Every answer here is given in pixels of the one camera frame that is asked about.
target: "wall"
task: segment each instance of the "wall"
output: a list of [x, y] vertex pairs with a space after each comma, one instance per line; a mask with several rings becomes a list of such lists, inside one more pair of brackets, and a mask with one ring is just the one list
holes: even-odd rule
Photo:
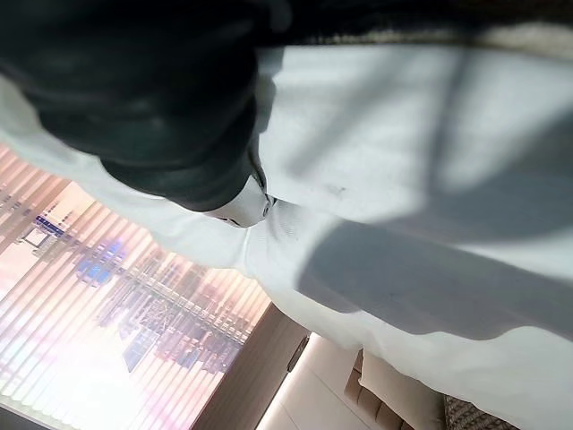
[[21, 417], [13, 410], [0, 408], [0, 429], [2, 430], [50, 430], [53, 427], [41, 426], [28, 418]]
[[257, 430], [370, 430], [344, 388], [358, 351], [346, 351], [313, 334]]

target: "cushion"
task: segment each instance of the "cushion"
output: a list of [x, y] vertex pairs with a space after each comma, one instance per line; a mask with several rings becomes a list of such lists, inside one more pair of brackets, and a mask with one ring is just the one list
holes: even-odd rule
[[414, 430], [445, 428], [443, 395], [367, 352], [360, 384], [372, 391]]
[[372, 392], [358, 383], [360, 372], [352, 369], [345, 388], [345, 395], [358, 407], [368, 419], [382, 430], [400, 430], [403, 419], [386, 406]]

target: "jacket sleeve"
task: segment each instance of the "jacket sleeve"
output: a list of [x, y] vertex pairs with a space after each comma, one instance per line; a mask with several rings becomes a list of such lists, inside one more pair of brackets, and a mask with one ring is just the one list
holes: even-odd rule
[[2, 2], [0, 73], [119, 181], [212, 211], [252, 173], [260, 21], [237, 0]]
[[248, 230], [233, 228], [117, 181], [96, 156], [74, 150], [47, 133], [21, 91], [2, 76], [0, 142], [30, 164], [73, 180], [110, 210], [146, 228], [169, 251], [199, 264], [244, 270]]

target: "window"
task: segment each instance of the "window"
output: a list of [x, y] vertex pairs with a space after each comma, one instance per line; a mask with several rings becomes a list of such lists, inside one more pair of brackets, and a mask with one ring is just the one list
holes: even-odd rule
[[1, 146], [0, 166], [0, 403], [57, 429], [188, 429], [267, 309], [261, 288]]

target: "vertical blind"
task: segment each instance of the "vertical blind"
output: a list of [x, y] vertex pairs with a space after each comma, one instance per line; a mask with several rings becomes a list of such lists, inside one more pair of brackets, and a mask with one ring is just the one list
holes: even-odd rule
[[187, 429], [269, 305], [0, 146], [0, 404], [56, 428]]

